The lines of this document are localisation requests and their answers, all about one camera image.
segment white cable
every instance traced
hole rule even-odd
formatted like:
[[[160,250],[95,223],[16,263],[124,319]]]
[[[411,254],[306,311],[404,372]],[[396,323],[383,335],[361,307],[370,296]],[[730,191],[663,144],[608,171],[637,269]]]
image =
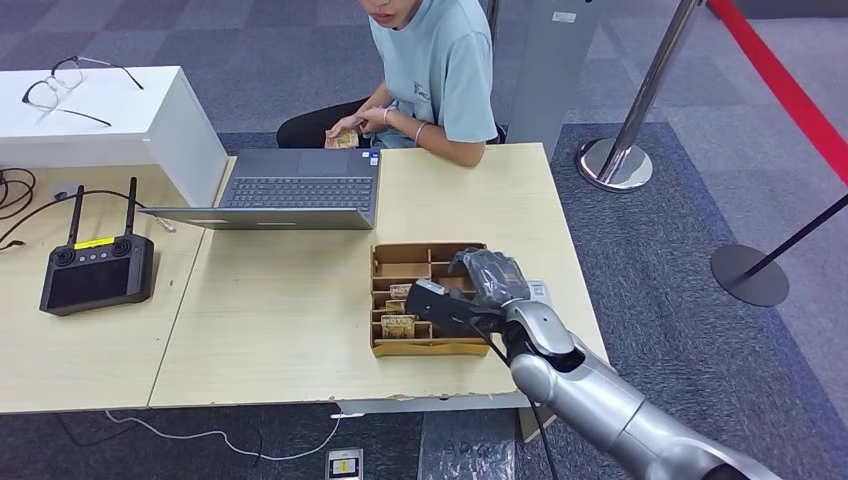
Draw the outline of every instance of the white cable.
[[[270,460],[272,462],[282,462],[282,461],[285,461],[285,460],[294,460],[296,458],[311,455],[311,454],[321,450],[322,448],[324,448],[330,442],[330,439],[333,438],[333,435],[336,434],[336,430],[339,429],[339,423],[341,423],[341,421],[342,421],[342,417],[341,417],[341,415],[339,415],[339,417],[336,419],[336,426],[333,427],[333,431],[330,432],[330,435],[327,436],[327,438],[324,440],[324,443],[322,443],[321,445],[319,445],[316,448],[313,448],[312,450],[310,450],[308,452],[303,452],[303,453],[299,453],[297,455],[291,455],[291,456],[288,456],[288,457],[269,457],[268,455],[259,455],[259,452],[248,452],[248,451],[245,451],[245,450],[242,450],[242,449],[236,447],[235,445],[230,443],[229,438],[227,438],[226,432],[223,432],[221,430],[211,430],[209,432],[195,433],[194,435],[169,435],[167,433],[162,433],[159,430],[156,430],[155,428],[150,426],[144,420],[140,420],[140,419],[135,418],[135,417],[115,418],[115,417],[112,416],[112,413],[109,410],[105,410],[105,412],[106,412],[106,416],[109,417],[109,420],[112,420],[115,423],[120,424],[120,423],[126,423],[126,422],[135,422],[135,423],[141,425],[142,427],[150,430],[151,432],[155,433],[156,435],[158,435],[162,438],[168,438],[168,439],[171,439],[171,440],[192,440],[192,439],[195,439],[195,438],[208,437],[209,435],[221,435],[222,437],[224,437],[224,443],[226,443],[227,446],[230,447],[230,449],[232,451],[234,451],[236,453],[240,453],[242,455],[249,455],[251,457],[256,457],[258,455],[259,458],[263,458],[265,460]]]

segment black pants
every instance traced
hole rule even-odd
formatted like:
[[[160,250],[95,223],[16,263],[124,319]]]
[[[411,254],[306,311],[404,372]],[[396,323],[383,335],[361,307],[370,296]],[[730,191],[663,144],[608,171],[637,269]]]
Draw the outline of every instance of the black pants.
[[[280,148],[324,148],[325,132],[344,117],[353,115],[367,98],[334,105],[299,115],[280,125],[277,145]],[[368,148],[371,141],[359,136],[359,146]]]

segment woman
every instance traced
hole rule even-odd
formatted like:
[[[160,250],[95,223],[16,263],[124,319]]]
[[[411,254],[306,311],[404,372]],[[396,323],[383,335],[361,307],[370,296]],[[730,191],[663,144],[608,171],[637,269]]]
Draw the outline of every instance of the woman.
[[[320,148],[357,130],[374,148],[417,145],[477,165],[486,141],[498,136],[490,101],[492,40],[478,0],[359,1],[385,80],[367,99],[287,121],[277,131],[280,148]]]

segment laptop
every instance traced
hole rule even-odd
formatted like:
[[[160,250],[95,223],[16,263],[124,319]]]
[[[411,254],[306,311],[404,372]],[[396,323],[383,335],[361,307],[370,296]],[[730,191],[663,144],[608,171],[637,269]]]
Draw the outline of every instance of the laptop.
[[[380,152],[246,149],[216,208],[139,212],[213,230],[373,230]]]

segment stanchion base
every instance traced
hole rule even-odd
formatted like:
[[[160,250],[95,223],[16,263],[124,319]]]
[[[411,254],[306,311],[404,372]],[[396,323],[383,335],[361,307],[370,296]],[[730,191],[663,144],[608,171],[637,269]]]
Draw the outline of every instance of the stanchion base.
[[[745,245],[726,245],[713,252],[710,267],[721,288],[739,300],[760,307],[772,307],[789,296],[789,279],[776,262],[756,275],[745,276],[766,254]]]
[[[624,163],[609,183],[598,180],[598,174],[609,158],[614,138],[594,140],[577,152],[577,170],[592,185],[615,193],[627,193],[645,185],[654,173],[651,158],[637,146],[630,147]]]

